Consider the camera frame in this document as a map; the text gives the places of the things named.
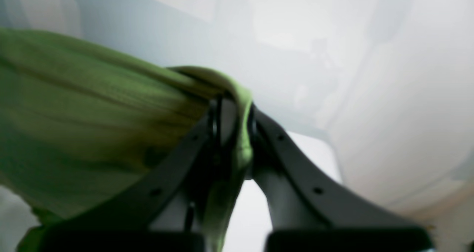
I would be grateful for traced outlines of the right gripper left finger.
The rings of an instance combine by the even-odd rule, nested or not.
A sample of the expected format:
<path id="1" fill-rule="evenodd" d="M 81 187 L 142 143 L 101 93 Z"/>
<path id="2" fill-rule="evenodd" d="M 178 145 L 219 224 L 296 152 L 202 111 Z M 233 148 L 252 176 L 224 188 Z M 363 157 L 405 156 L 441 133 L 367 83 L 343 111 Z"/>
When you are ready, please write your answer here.
<path id="1" fill-rule="evenodd" d="M 49 230 L 41 252 L 208 252 L 204 213 L 215 183 L 231 176 L 237 107 L 208 111 L 173 151 L 118 196 Z"/>

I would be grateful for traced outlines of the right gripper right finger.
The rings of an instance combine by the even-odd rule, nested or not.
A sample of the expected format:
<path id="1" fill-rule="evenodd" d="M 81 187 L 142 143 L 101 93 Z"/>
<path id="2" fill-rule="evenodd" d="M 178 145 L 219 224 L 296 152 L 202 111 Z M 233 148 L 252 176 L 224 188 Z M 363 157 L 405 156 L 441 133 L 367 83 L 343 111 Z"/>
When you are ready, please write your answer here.
<path id="1" fill-rule="evenodd" d="M 420 225 L 340 185 L 298 148 L 286 131 L 252 105 L 251 177 L 266 197 L 272 232 L 266 252 L 428 252 Z"/>

